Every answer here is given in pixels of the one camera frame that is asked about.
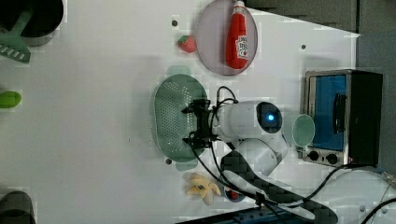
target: black toaster oven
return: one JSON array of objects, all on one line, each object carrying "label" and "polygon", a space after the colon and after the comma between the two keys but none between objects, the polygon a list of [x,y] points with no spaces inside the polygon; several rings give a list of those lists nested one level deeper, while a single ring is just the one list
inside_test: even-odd
[{"label": "black toaster oven", "polygon": [[377,165],[382,75],[310,71],[305,78],[304,112],[316,129],[303,160],[330,166]]}]

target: ketchup bottle label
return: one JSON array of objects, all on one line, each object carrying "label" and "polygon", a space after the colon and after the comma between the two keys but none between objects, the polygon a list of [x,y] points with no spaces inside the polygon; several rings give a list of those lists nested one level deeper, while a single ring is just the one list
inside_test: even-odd
[{"label": "ketchup bottle label", "polygon": [[245,35],[238,36],[235,40],[236,56],[240,59],[248,59],[248,38]]}]

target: round plate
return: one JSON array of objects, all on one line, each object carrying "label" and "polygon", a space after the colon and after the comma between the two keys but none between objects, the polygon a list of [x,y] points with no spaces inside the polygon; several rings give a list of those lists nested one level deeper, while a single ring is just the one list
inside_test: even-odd
[{"label": "round plate", "polygon": [[[157,142],[166,157],[173,161],[186,162],[195,159],[191,147],[183,141],[197,128],[193,113],[181,111],[192,101],[207,99],[204,87],[195,78],[174,75],[158,88],[154,99]],[[198,155],[204,149],[197,150]]]},{"label": "round plate", "polygon": [[256,23],[249,11],[246,10],[247,65],[241,69],[233,69],[226,65],[225,46],[233,16],[233,3],[234,1],[231,0],[212,2],[202,12],[195,28],[195,39],[202,62],[210,71],[224,76],[234,76],[247,69],[257,50]]}]

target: green handle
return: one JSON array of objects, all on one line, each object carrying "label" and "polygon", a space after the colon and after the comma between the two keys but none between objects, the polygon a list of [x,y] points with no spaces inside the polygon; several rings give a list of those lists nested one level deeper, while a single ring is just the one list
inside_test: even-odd
[{"label": "green handle", "polygon": [[18,17],[18,20],[15,22],[14,27],[10,32],[14,35],[21,35],[27,23],[32,18],[32,15],[33,15],[33,6],[31,4]]},{"label": "green handle", "polygon": [[21,102],[21,95],[15,91],[5,91],[0,93],[0,108],[8,109]]}]

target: white tabletop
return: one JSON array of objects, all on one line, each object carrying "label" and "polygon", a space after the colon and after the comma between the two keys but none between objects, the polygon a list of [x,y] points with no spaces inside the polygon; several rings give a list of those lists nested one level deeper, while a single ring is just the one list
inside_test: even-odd
[{"label": "white tabletop", "polygon": [[[305,71],[353,68],[357,36],[250,10],[258,54],[243,74],[224,77],[176,46],[208,2],[67,1],[58,35],[31,49],[29,65],[1,58],[0,88],[22,95],[0,113],[3,193],[29,193],[39,223],[172,223],[251,207],[220,197],[206,206],[185,194],[192,171],[166,165],[153,141],[154,88],[169,66],[186,65],[210,100],[226,85],[240,101],[299,111]],[[224,155],[226,146],[216,147]],[[209,161],[208,151],[202,158]],[[271,177],[313,188],[329,170],[291,150]]]}]

